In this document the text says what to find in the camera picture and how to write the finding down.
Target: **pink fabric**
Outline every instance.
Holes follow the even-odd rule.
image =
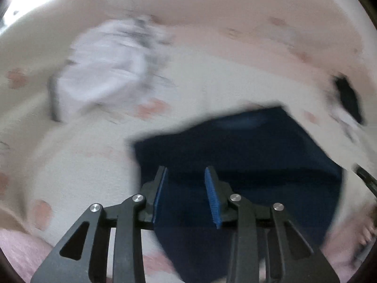
[[[20,277],[31,277],[51,252],[52,246],[38,237],[18,231],[0,229],[0,247]]]

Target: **dark navy cloth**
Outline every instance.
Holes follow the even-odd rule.
[[[141,185],[169,170],[156,236],[182,280],[226,276],[231,232],[217,230],[204,185],[214,166],[233,191],[256,204],[280,202],[320,245],[338,203],[343,170],[282,107],[212,119],[135,143]]]

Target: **black object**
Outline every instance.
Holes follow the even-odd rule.
[[[339,282],[326,258],[303,238],[285,210],[253,205],[243,196],[233,201],[229,184],[220,182],[213,168],[208,169],[216,194],[226,197],[220,199],[221,215],[224,226],[233,233],[227,282],[259,282],[257,226],[264,228],[267,236],[267,283]],[[47,256],[31,283],[104,283],[113,227],[113,282],[145,283],[141,229],[153,229],[166,183],[167,169],[160,167],[141,194],[107,208],[91,205]]]
[[[361,115],[360,101],[345,75],[335,76],[334,85],[339,92],[339,100],[348,113],[361,125],[365,124]]]
[[[135,155],[142,184],[153,179],[159,164],[169,167],[155,233],[186,283],[218,280],[229,263],[233,234],[212,223],[202,181],[207,166],[254,204],[284,204],[316,245],[332,222],[342,184],[342,168],[282,107],[152,137],[135,144]]]

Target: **folded navy fabric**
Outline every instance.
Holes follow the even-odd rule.
[[[212,119],[134,145],[141,185],[168,168],[156,236],[182,280],[208,283],[226,276],[231,231],[212,220],[204,170],[251,202],[283,203],[320,245],[335,212],[343,169],[282,107]]]

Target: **silver screw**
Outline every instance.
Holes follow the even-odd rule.
[[[239,194],[232,194],[232,195],[230,196],[230,199],[231,199],[232,201],[234,201],[234,202],[238,202],[238,201],[241,200],[241,196],[240,196]]]
[[[135,195],[135,196],[132,197],[132,200],[133,200],[134,202],[140,202],[140,201],[142,201],[143,199],[144,199],[144,196],[143,196],[143,195],[140,195],[140,194],[137,194],[137,195]]]
[[[94,203],[90,206],[90,210],[95,213],[101,209],[101,204]]]
[[[275,211],[282,211],[284,209],[284,205],[281,203],[275,203],[273,207]]]

